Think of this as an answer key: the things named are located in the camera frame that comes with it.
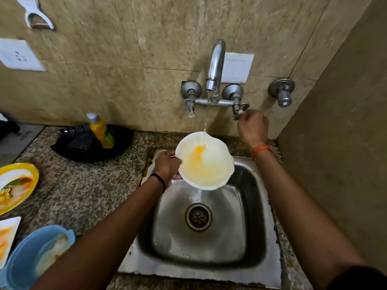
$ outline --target yellow dish soap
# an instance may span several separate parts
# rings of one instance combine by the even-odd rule
[[[114,138],[111,135],[105,121],[99,118],[95,113],[88,113],[87,117],[90,120],[90,129],[94,132],[103,148],[112,148],[114,146]]]

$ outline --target sink drain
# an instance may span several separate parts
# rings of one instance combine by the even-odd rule
[[[203,203],[194,203],[185,211],[185,222],[193,231],[204,231],[210,226],[211,220],[211,211]]]

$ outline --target blue bowl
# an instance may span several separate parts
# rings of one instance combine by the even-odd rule
[[[74,244],[73,230],[66,230],[59,225],[40,228],[24,238],[0,271],[0,287],[8,290],[29,290],[39,278],[35,273],[37,262],[61,234],[69,237],[69,247]]]

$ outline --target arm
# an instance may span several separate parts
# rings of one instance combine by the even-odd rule
[[[242,115],[238,132],[250,151],[264,145],[267,119],[254,110]],[[325,289],[337,275],[354,265],[366,265],[334,220],[293,180],[269,150],[260,152],[254,162],[302,269],[316,289]]]
[[[171,158],[174,154],[165,151],[156,159],[153,172],[166,185],[170,185],[181,164],[177,157]],[[31,289],[106,289],[162,190],[162,183],[149,177],[121,206],[70,247]]]

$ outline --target faucet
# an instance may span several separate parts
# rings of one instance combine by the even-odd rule
[[[243,87],[237,83],[226,86],[222,92],[222,99],[220,99],[220,83],[222,81],[225,53],[225,40],[217,40],[212,48],[210,69],[208,70],[208,77],[206,79],[208,99],[200,98],[202,95],[200,83],[193,80],[181,82],[181,95],[187,107],[188,117],[192,118],[195,116],[195,104],[232,107],[234,120],[239,120],[239,110],[244,111],[250,107],[249,104],[241,103]]]
[[[208,97],[212,102],[219,101],[220,83],[222,81],[223,64],[225,62],[226,41],[219,39],[212,48],[210,69],[206,80]]]

